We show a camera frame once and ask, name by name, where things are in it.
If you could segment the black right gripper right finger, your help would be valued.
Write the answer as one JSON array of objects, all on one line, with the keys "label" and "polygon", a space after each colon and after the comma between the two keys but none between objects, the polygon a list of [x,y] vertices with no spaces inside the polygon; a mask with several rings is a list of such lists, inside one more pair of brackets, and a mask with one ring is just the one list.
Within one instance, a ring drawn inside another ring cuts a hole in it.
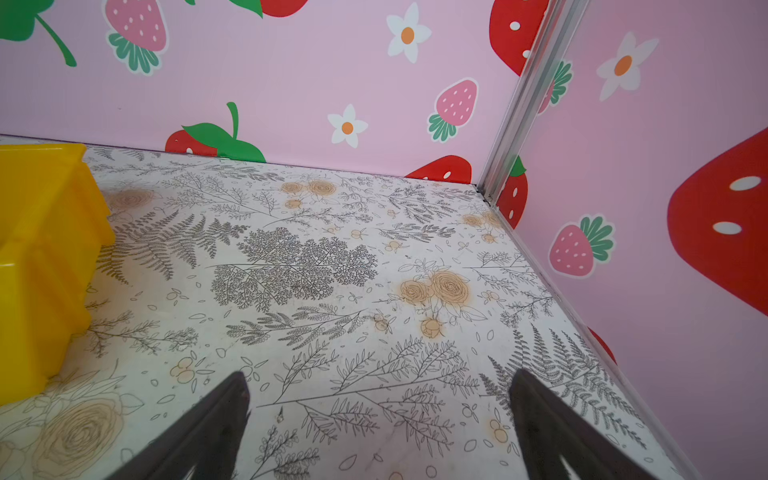
[{"label": "black right gripper right finger", "polygon": [[509,404],[529,478],[654,478],[524,369],[512,378]]}]

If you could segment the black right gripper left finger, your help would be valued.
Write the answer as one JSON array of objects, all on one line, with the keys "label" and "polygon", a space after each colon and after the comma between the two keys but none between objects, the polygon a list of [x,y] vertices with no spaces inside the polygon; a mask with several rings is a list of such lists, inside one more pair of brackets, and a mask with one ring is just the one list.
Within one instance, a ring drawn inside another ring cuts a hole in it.
[{"label": "black right gripper left finger", "polygon": [[110,475],[112,479],[229,479],[249,418],[250,392],[235,371]]}]

